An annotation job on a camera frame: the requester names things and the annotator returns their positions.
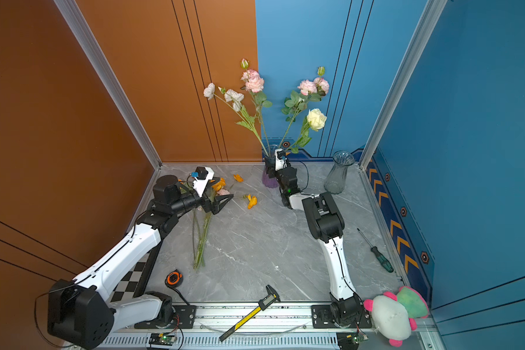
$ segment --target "checkerboard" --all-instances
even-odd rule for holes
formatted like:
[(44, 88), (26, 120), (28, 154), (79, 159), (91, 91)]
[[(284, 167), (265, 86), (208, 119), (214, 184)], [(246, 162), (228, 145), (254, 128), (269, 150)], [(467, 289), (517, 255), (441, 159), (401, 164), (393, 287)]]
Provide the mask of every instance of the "checkerboard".
[(140, 281), (140, 276), (142, 276), (142, 273), (144, 272), (144, 266), (146, 266), (149, 256), (150, 252), (147, 252), (136, 263), (136, 265), (126, 273), (109, 296), (109, 302), (121, 301), (134, 297), (134, 291), (136, 290), (138, 281)]

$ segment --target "orange chevron arrow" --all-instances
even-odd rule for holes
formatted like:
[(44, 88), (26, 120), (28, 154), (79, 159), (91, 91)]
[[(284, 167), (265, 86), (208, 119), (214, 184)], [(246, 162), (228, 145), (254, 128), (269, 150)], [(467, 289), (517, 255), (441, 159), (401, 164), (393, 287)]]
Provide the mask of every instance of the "orange chevron arrow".
[(377, 193), (377, 185), (383, 185), (379, 180), (373, 180), (373, 193)]
[(411, 258), (410, 256), (408, 256), (408, 255), (405, 254), (405, 256), (404, 256), (404, 270), (406, 271), (406, 273), (408, 273), (408, 263), (409, 263), (409, 262), (410, 262), (411, 264), (413, 264), (414, 266), (416, 266), (417, 269), (420, 269), (420, 268), (418, 267), (418, 263), (415, 262), (415, 261), (413, 260), (413, 258)]
[(370, 169), (370, 183), (371, 183), (371, 173), (372, 173), (372, 172), (377, 173), (377, 169)]
[(381, 197), (389, 198), (385, 192), (379, 191), (379, 207), (381, 207)]
[(397, 221), (391, 220), (391, 237), (393, 236), (393, 227), (398, 227), (402, 230), (401, 225)]
[(399, 252), (399, 254), (401, 254), (401, 243), (406, 245), (408, 248), (410, 248), (410, 245), (408, 244), (408, 242), (402, 239), (400, 236), (398, 236), (397, 237), (397, 251)]

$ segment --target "clear glass vase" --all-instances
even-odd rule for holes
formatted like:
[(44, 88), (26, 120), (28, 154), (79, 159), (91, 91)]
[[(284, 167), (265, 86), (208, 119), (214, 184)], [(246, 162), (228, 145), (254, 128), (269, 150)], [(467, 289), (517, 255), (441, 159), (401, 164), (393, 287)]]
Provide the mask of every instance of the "clear glass vase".
[(355, 163), (351, 153), (342, 150), (333, 155), (334, 165), (325, 180), (325, 190), (338, 194), (343, 192), (346, 185), (346, 174), (348, 167)]
[(264, 165), (263, 174), (262, 174), (262, 177), (263, 177), (262, 178), (262, 183), (268, 188), (276, 188), (276, 187), (278, 187), (278, 180), (276, 178), (269, 178), (268, 174), (266, 173), (266, 171), (267, 171), (267, 165), (266, 164), (271, 164), (273, 167), (276, 164), (276, 158), (274, 157), (274, 151), (277, 148), (278, 148), (277, 144), (271, 144), (270, 148), (266, 149), (266, 151), (268, 152), (269, 156), (268, 157), (266, 155), (264, 156), (265, 165)]

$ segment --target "stuffed toy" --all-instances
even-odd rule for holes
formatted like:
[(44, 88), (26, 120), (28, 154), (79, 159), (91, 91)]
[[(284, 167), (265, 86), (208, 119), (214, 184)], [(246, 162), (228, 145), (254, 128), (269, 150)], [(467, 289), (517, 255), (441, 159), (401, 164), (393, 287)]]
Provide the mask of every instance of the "stuffed toy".
[(389, 344), (399, 347), (403, 340), (416, 329), (415, 318), (428, 316), (428, 305), (417, 291), (410, 287), (400, 287), (394, 295), (385, 292), (373, 300), (364, 301), (364, 307), (371, 312), (377, 330), (389, 339)]

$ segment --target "tape measure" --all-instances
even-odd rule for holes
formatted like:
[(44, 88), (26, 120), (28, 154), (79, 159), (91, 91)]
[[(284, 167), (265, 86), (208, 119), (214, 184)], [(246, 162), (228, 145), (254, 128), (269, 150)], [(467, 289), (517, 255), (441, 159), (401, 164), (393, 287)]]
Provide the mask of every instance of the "tape measure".
[(165, 279), (165, 285), (171, 288), (176, 288), (183, 283), (183, 274), (179, 270), (175, 270)]

